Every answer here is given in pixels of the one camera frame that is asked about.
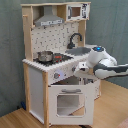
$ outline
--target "stove knob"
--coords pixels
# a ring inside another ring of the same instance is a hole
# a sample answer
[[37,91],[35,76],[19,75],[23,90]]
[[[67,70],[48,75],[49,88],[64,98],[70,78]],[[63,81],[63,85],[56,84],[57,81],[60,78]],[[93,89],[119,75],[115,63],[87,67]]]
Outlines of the stove knob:
[[58,79],[59,76],[60,76],[60,74],[58,74],[58,73],[55,73],[55,74],[54,74],[54,78],[55,78],[55,79]]
[[72,68],[72,71],[74,72],[75,70],[76,70],[76,68],[75,68],[75,67],[73,67],[73,68]]

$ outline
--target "pot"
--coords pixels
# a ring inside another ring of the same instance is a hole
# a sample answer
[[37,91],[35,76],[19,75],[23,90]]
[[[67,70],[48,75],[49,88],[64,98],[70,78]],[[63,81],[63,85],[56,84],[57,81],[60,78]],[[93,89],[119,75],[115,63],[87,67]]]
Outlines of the pot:
[[49,62],[53,59],[53,52],[51,51],[42,51],[38,52],[38,59],[42,62]]

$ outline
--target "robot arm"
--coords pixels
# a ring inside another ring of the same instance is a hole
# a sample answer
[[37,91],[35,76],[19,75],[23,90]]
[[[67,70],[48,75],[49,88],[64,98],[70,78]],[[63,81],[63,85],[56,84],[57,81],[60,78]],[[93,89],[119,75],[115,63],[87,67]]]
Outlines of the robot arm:
[[[93,68],[95,76],[88,74],[90,68]],[[87,79],[105,79],[114,76],[124,76],[128,75],[128,64],[117,65],[116,59],[110,56],[105,48],[94,47],[91,49],[86,62],[79,62],[74,75]]]

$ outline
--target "faucet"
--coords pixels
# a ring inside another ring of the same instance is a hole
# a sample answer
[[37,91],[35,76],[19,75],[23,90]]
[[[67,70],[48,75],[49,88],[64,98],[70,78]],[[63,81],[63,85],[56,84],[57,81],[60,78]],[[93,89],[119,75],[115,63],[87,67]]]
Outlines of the faucet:
[[74,33],[71,38],[70,38],[70,43],[68,44],[68,49],[72,49],[73,47],[75,47],[75,44],[73,44],[72,39],[75,35],[79,35],[80,36],[80,41],[82,41],[82,35],[80,33]]

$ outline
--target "oven window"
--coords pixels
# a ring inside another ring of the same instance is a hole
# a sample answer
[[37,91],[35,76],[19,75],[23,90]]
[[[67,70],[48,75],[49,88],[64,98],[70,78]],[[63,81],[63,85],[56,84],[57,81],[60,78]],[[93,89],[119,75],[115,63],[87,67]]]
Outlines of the oven window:
[[57,96],[57,115],[58,116],[84,116],[85,96],[78,95],[58,95]]

